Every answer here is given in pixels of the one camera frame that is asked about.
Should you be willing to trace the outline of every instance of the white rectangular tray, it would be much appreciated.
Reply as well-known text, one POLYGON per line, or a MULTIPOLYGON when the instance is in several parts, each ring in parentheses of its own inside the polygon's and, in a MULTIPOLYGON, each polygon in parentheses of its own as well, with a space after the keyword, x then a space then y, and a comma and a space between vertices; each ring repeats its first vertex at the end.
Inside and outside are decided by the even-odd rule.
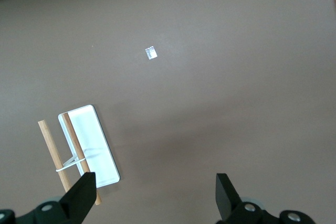
MULTIPOLYGON (((97 188, 118 182, 120 176, 94 107, 86 105, 71 110, 68 114, 84 151, 90 171, 96 173, 97 188)), ((71 153, 75 156, 76 151, 61 114, 58 115, 58 120, 68 141, 71 153)), ((77 163, 77 167, 80 175, 83 175, 84 171, 80 163, 77 163)))

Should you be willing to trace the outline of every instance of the metal screw head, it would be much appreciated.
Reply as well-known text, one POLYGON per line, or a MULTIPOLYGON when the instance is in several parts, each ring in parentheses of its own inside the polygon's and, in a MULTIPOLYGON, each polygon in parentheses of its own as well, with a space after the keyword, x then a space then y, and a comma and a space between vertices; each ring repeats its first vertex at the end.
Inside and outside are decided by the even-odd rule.
POLYGON ((246 204, 245 209, 250 212, 254 212, 256 210, 255 206, 253 206, 252 204, 246 204))
POLYGON ((300 221, 300 216, 298 216, 297 214, 294 214, 293 212, 290 212, 288 214, 288 218, 291 219, 292 221, 300 221))
POLYGON ((52 208, 52 205, 45 205, 45 206, 43 206, 43 207, 41 208, 41 210, 42 210, 43 212, 45 212, 45 211, 49 211, 51 208, 52 208))

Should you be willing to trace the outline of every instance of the small white paper square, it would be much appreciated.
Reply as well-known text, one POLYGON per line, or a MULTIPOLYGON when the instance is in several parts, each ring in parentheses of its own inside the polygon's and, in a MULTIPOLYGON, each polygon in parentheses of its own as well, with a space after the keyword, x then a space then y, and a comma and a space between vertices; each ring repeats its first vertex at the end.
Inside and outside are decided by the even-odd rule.
POLYGON ((147 56, 148 58, 151 60, 151 59, 154 59, 156 58, 158 55, 156 54, 156 51, 155 51, 155 48, 154 47, 149 47, 149 48, 146 48, 146 53, 147 53, 147 56))

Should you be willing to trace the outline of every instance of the white object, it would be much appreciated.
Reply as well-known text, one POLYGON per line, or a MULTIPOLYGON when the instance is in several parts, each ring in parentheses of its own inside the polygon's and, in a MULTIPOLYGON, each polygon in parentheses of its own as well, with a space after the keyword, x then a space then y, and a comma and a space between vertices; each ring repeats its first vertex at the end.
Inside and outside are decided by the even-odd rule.
POLYGON ((75 156, 72 156, 71 159, 69 159, 68 161, 66 161, 64 164, 63 164, 63 168, 61 169, 56 169, 57 172, 60 172, 61 170, 64 170, 66 168, 69 168, 70 166, 72 165, 75 165, 75 164, 78 164, 80 162, 82 162, 83 160, 86 160, 86 158, 82 158, 82 159, 78 159, 78 156, 77 154, 75 156))
MULTIPOLYGON (((120 176, 94 107, 87 105, 71 110, 68 114, 84 151, 90 171, 96 173, 97 188, 118 182, 120 176)), ((76 163, 80 175, 83 175, 84 171, 79 163, 80 161, 77 160, 71 163, 78 157, 61 114, 58 115, 58 120, 73 154, 73 157, 65 164, 71 166, 76 163)))
POLYGON ((155 48, 154 47, 149 47, 149 48, 146 48, 146 53, 147 53, 147 56, 148 58, 151 60, 151 59, 154 59, 156 58, 158 55, 156 54, 156 51, 155 51, 155 48))

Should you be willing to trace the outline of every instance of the wooden dowel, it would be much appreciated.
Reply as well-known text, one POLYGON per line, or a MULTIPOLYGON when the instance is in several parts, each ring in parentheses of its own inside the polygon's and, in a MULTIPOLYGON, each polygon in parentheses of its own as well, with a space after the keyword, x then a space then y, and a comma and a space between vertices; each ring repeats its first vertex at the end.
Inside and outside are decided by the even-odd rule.
MULTIPOLYGON (((47 122, 45 120, 42 120, 38 122, 38 125, 40 126, 44 140, 46 141, 46 144, 51 154, 51 158, 54 161, 56 169, 63 168, 63 162, 61 161, 61 158, 59 156, 57 147, 55 145, 53 136, 51 135, 47 122)), ((58 172, 58 175, 59 178, 61 179, 65 192, 67 192, 71 188, 71 183, 69 181, 66 171, 61 170, 58 172)))
MULTIPOLYGON (((63 118, 64 124, 65 124, 65 126, 66 126, 66 128, 68 130, 68 133, 69 133, 69 136, 71 138, 71 141, 74 144, 74 148, 76 150, 78 158, 79 159, 85 158, 83 149, 80 146, 80 143, 78 141, 75 129, 74 129, 74 127, 72 125, 72 122, 71 122, 71 119, 69 117, 69 114, 68 113, 62 114, 62 118, 63 118)), ((90 172, 90 168, 89 168, 89 165, 88 165, 88 162, 86 161, 86 159, 84 159, 83 161, 81 161, 80 164, 81 164, 81 166, 83 168, 83 171, 85 173, 90 172)), ((101 198, 100 198, 100 195, 98 193, 98 190, 97 190, 97 198, 96 198, 95 204, 96 205, 101 204, 101 198)))

